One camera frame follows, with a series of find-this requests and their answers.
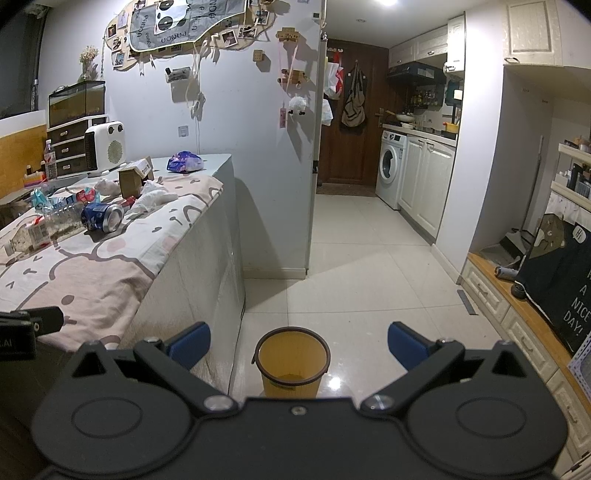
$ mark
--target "wooden headboard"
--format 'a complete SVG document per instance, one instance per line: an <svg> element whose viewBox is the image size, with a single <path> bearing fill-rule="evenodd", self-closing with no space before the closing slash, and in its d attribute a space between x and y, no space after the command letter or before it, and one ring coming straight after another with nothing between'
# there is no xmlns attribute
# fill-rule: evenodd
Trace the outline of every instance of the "wooden headboard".
<svg viewBox="0 0 591 480"><path fill-rule="evenodd" d="M27 165L40 168L46 139L45 125L0 138L0 198L23 188Z"/></svg>

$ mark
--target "tile floor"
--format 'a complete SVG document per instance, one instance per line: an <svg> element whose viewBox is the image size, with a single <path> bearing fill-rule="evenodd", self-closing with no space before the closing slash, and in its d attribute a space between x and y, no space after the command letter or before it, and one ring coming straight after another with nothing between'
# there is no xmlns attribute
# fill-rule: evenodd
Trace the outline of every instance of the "tile floor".
<svg viewBox="0 0 591 480"><path fill-rule="evenodd" d="M261 375L251 365L254 349L265 333L283 326L306 327L326 340L332 361L320 395L351 396L357 404L406 372L388 351L392 322L469 348L499 340L486 317L468 315L459 286L429 244L379 198L317 195L312 242L306 280L246 280L230 385L235 399L262 393Z"/></svg>

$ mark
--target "plastic bottle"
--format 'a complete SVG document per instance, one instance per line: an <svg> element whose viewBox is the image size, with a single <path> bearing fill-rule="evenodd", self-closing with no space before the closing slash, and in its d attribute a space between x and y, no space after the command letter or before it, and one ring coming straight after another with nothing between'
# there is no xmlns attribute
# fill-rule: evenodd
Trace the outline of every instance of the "plastic bottle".
<svg viewBox="0 0 591 480"><path fill-rule="evenodd" d="M45 170L47 180L54 180L57 178L57 160L56 151L51 146L51 140L45 142L45 151L43 152L43 159L45 160Z"/></svg>
<svg viewBox="0 0 591 480"><path fill-rule="evenodd" d="M84 206L82 202L72 203L22 225L14 237L4 245L6 254L11 256L16 252L34 252L50 245L54 240L81 232L84 226L80 215Z"/></svg>

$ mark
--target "drawer handle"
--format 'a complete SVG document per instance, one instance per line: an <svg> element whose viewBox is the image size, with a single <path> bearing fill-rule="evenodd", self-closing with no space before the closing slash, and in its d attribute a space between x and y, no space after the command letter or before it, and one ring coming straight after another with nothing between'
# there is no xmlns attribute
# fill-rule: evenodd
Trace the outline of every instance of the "drawer handle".
<svg viewBox="0 0 591 480"><path fill-rule="evenodd" d="M482 293L485 297L488 296L488 292L485 291L484 288L482 288L482 285L480 285L479 283L477 283L476 286L478 287L478 290L480 290L480 293Z"/></svg>
<svg viewBox="0 0 591 480"><path fill-rule="evenodd" d="M527 346L527 343L525 341L525 336L521 336L520 342L521 342L521 345L523 346L523 348L525 348L529 353L531 353L531 352L534 351L533 348L530 348L530 347Z"/></svg>
<svg viewBox="0 0 591 480"><path fill-rule="evenodd" d="M569 414L569 418L570 418L571 422L579 423L579 419L577 418L576 414L573 415L573 413L570 411L570 405L568 407L566 407L566 412Z"/></svg>

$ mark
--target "soda can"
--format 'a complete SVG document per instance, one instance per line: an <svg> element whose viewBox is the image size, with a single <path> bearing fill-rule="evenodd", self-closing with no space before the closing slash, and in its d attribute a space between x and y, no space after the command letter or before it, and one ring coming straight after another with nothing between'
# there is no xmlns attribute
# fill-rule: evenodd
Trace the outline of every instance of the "soda can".
<svg viewBox="0 0 591 480"><path fill-rule="evenodd" d="M123 222L124 210L116 203L91 203L82 211L82 224L87 230L115 232Z"/></svg>

